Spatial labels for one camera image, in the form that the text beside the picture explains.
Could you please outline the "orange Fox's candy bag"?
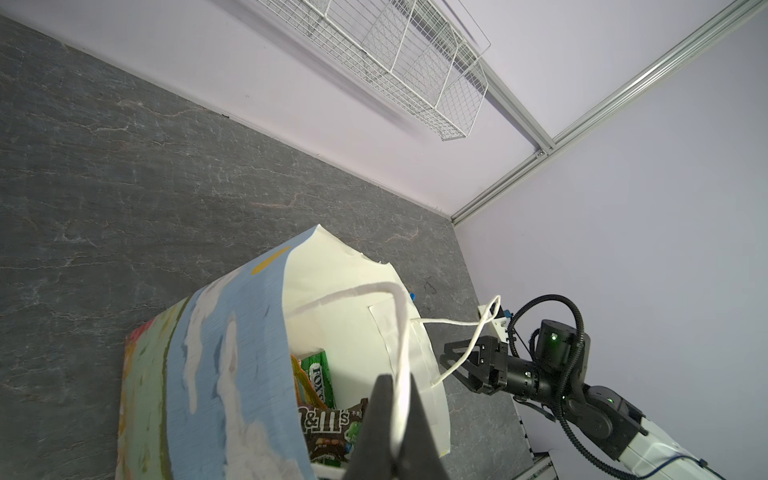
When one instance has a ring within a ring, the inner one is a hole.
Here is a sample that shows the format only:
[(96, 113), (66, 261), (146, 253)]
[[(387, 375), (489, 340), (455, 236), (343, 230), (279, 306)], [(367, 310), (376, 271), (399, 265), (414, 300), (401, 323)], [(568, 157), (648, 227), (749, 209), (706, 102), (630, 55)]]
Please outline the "orange Fox's candy bag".
[(295, 356), (291, 356), (291, 366), (297, 404), (299, 406), (308, 405), (314, 408), (326, 408), (325, 403), (316, 392), (309, 376), (301, 368), (300, 363)]

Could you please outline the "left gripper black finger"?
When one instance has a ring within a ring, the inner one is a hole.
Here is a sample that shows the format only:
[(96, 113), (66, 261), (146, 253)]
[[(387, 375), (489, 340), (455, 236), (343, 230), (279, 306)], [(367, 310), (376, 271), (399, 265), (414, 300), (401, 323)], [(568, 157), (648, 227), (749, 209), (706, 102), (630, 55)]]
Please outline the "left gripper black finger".
[(448, 480), (430, 430), (414, 379), (411, 379), (410, 410), (395, 477), (400, 480)]

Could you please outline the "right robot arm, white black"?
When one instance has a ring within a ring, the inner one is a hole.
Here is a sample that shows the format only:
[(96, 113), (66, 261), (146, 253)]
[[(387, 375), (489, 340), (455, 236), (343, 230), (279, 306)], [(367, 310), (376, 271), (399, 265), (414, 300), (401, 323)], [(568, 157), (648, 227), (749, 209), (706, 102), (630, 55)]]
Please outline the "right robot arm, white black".
[[(521, 358), (516, 325), (534, 307), (556, 302), (572, 314), (568, 325), (544, 320)], [(446, 376), (485, 395), (505, 392), (515, 402), (560, 425), (574, 448), (616, 479), (717, 479), (704, 459), (683, 449), (663, 429), (614, 390), (585, 381), (590, 338), (576, 304), (546, 294), (509, 313), (494, 300), (474, 325), (471, 339), (445, 345), (439, 357)]]

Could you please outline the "paper bag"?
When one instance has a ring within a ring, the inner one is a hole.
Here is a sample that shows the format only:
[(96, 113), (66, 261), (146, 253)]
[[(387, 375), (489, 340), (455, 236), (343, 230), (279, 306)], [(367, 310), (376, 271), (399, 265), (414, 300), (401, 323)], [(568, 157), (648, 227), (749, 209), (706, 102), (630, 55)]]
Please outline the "paper bag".
[(320, 350), (335, 409), (411, 374), (448, 455), (445, 377), (409, 293), (392, 265), (315, 226), (170, 307), (126, 341), (116, 477), (343, 477), (350, 461), (311, 462), (300, 427), (291, 356)]

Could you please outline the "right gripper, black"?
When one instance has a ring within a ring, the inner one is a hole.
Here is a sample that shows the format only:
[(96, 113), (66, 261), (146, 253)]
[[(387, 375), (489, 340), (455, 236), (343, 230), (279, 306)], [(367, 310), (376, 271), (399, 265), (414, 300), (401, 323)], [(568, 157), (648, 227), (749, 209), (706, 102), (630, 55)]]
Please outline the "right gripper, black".
[[(459, 370), (478, 375), (479, 392), (492, 395), (507, 387), (508, 345), (493, 336), (449, 342), (439, 356), (444, 374)], [(360, 436), (343, 476), (344, 480), (388, 480), (393, 478), (394, 460), (390, 445), (393, 378), (380, 375), (364, 413)]]

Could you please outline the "green snack bag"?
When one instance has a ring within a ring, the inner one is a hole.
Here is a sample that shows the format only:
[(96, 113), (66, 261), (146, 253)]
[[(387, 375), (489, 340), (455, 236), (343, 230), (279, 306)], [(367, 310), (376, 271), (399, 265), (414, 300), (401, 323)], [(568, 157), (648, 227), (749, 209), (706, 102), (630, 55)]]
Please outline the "green snack bag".
[(336, 408), (330, 365), (327, 354), (320, 350), (299, 360), (299, 365), (307, 375), (310, 384), (320, 401), (328, 408)]

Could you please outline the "purple M&M's packet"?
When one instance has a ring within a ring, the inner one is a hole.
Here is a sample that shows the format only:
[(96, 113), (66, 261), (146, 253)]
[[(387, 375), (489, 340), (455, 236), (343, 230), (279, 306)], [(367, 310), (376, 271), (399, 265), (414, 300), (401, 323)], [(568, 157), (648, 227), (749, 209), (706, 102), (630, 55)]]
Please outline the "purple M&M's packet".
[(369, 400), (348, 409), (298, 407), (300, 427), (313, 463), (341, 466), (351, 460)]

